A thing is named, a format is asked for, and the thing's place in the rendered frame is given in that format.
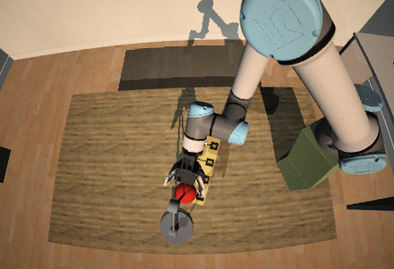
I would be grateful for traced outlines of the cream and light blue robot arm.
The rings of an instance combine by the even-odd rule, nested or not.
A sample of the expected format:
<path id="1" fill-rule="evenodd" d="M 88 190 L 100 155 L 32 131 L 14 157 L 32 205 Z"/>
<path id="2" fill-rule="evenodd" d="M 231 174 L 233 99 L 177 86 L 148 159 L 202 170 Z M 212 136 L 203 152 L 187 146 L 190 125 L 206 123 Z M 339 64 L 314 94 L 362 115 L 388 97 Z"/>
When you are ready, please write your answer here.
<path id="1" fill-rule="evenodd" d="M 383 101 L 367 86 L 353 84 L 321 0 L 243 0 L 240 25 L 246 44 L 223 113 L 205 102 L 191 103 L 182 140 L 188 152 L 202 151 L 207 136 L 244 144 L 248 106 L 272 57 L 293 66 L 323 113 L 315 138 L 323 150 L 339 156 L 340 170 L 371 174 L 387 165 L 377 116 Z"/>

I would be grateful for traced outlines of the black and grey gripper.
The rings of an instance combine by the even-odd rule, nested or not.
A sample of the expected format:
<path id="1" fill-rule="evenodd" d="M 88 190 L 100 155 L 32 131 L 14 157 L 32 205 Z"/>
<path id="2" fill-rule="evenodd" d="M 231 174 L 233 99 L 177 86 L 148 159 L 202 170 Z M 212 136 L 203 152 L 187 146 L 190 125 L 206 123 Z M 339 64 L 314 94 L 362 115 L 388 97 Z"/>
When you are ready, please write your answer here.
<path id="1" fill-rule="evenodd" d="M 194 185 L 195 181 L 198 188 L 198 193 L 202 193 L 202 197 L 205 196 L 205 173 L 202 170 L 201 165 L 198 161 L 196 161 L 196 156 L 202 155 L 202 152 L 199 153 L 190 153 L 184 147 L 182 147 L 182 151 L 184 152 L 183 159 L 180 162 L 173 165 L 170 173 L 168 174 L 164 186 L 171 182 L 171 180 L 175 180 L 177 176 L 178 182 Z M 192 154 L 192 155 L 191 155 Z M 188 158 L 188 159 L 187 159 Z M 187 163 L 188 162 L 188 163 Z M 186 166 L 187 165 L 187 166 Z M 176 168 L 175 168 L 176 167 Z M 178 171 L 179 169 L 179 171 Z M 178 172 L 178 174 L 176 173 Z M 197 177 L 196 177 L 197 175 Z M 167 182 L 167 183 L 166 183 Z"/>

